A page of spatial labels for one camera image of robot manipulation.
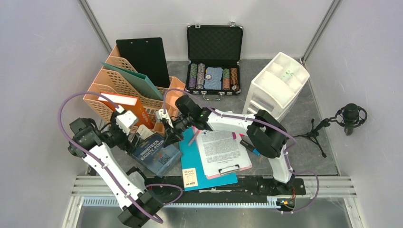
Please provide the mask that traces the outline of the orange Good Morning book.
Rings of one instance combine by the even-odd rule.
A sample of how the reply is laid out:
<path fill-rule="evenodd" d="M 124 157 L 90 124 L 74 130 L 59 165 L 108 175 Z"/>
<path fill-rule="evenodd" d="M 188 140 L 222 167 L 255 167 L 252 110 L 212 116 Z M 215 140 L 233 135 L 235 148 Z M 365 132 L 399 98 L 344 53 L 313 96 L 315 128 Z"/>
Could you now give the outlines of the orange Good Morning book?
<path fill-rule="evenodd" d="M 141 100 L 136 96 L 120 95 L 109 92 L 102 92 L 102 95 L 108 97 L 111 101 L 117 105 L 121 105 L 125 110 L 133 112 L 133 114 L 138 118 L 136 127 L 144 125 L 150 130 L 154 128 L 154 123 L 152 122 L 149 114 L 146 112 Z"/>

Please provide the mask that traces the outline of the Nineteen Eighty-Four dark book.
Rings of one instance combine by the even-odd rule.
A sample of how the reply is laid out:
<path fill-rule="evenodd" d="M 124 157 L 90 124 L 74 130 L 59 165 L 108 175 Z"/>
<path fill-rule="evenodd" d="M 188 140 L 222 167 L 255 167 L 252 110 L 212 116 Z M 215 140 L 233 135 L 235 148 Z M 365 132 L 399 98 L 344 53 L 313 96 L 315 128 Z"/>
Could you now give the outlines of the Nineteen Eighty-Four dark book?
<path fill-rule="evenodd" d="M 130 156 L 162 178 L 179 161 L 182 152 L 174 145 L 164 147 L 164 138 L 154 133 L 141 141 Z"/>

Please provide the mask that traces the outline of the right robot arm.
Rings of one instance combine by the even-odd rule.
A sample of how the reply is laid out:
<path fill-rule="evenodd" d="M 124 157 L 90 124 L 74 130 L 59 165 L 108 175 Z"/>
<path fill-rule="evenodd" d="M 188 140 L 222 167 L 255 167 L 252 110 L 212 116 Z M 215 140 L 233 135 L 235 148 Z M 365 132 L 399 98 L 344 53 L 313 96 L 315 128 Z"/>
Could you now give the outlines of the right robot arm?
<path fill-rule="evenodd" d="M 255 149 L 268 158 L 276 191 L 286 194 L 293 189 L 295 175 L 284 155 L 290 135 L 267 111 L 233 114 L 210 107 L 201 108 L 188 95 L 178 98 L 175 105 L 181 112 L 175 120 L 171 119 L 166 108 L 156 113 L 165 129 L 164 146 L 182 141 L 183 132 L 192 127 L 210 132 L 224 130 L 240 133 L 249 137 Z"/>

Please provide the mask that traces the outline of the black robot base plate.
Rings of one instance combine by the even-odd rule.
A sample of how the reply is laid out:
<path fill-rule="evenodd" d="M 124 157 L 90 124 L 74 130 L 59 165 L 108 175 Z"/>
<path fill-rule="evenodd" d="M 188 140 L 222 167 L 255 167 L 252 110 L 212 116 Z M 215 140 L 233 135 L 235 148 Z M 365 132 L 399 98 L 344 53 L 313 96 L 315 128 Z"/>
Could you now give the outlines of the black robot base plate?
<path fill-rule="evenodd" d="M 184 187 L 182 176 L 165 176 L 163 178 L 147 178 L 145 183 L 147 185 L 156 184 L 152 189 L 161 188 L 162 184 L 172 184 L 181 187 L 185 191 L 203 190 L 221 190 L 221 191 L 234 191 L 234 192 L 253 192 L 254 194 L 263 194 L 268 196 L 277 195 L 305 195 L 307 193 L 303 179 L 295 178 L 292 185 L 287 190 L 280 183 L 275 183 L 275 180 L 269 176 L 230 176 L 228 178 L 215 178 L 212 180 L 200 180 L 196 187 Z"/>

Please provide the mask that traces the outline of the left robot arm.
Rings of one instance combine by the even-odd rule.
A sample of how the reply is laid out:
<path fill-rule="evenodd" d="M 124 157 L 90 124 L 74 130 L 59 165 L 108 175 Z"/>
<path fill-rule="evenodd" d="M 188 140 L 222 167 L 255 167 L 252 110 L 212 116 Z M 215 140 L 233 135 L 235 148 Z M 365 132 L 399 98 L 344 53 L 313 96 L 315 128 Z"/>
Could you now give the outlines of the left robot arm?
<path fill-rule="evenodd" d="M 109 130 L 98 129 L 90 118 L 78 118 L 69 125 L 74 136 L 69 144 L 69 152 L 88 163 L 110 188 L 122 213 L 120 222 L 131 228 L 141 228 L 149 220 L 162 223 L 157 212 L 163 204 L 149 189 L 149 180 L 138 168 L 127 174 L 112 155 L 111 148 L 131 149 L 133 146 L 116 121 L 110 123 Z"/>

